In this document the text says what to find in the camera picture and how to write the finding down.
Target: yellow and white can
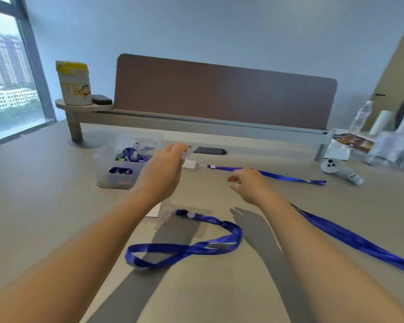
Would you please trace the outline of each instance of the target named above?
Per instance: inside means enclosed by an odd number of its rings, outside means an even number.
[[[92,104],[88,67],[85,63],[55,61],[63,100],[67,105]]]

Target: round shelf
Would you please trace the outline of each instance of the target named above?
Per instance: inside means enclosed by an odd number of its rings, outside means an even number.
[[[98,105],[98,104],[90,104],[90,105],[67,105],[62,98],[55,100],[55,105],[57,108],[71,111],[71,112],[97,112],[97,111],[106,111],[110,110],[114,107],[113,104],[108,105]]]

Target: window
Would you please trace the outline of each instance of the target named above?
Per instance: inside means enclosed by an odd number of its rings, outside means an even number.
[[[23,4],[0,0],[0,140],[55,121]]]

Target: table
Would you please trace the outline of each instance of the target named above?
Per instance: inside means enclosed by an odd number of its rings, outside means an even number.
[[[63,121],[0,145],[0,289],[100,218],[126,192],[96,186],[92,155],[114,133],[134,129],[81,126],[85,142],[80,146],[70,140]],[[161,133],[168,140],[216,144],[229,151],[226,156],[192,155],[202,163],[246,163],[292,177],[328,180],[325,187],[274,179],[269,183],[302,209],[404,257],[404,172],[350,160],[365,179],[363,186],[355,187],[323,174],[312,160],[314,146]],[[266,221],[256,207],[228,188],[227,176],[219,170],[183,169],[169,202],[210,210],[221,220],[236,220],[245,234],[240,248],[225,255],[191,256],[151,275],[133,271],[120,256],[82,322],[311,321],[300,287]],[[235,207],[241,209],[239,213],[232,213]],[[186,220],[177,219],[158,227],[158,218],[145,218],[128,245],[153,238],[185,241],[193,234],[192,242],[197,242],[224,234],[218,226],[186,226]],[[404,305],[403,271],[334,243]]]

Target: plastic box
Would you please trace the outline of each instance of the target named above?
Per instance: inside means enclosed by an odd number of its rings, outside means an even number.
[[[97,185],[102,188],[130,189],[134,186],[146,162],[116,161],[118,152],[122,152],[126,147],[133,147],[136,142],[152,140],[156,142],[158,148],[161,146],[163,136],[159,133],[119,133],[113,140],[101,147],[94,154],[96,163]],[[130,168],[132,174],[109,173],[112,167]]]

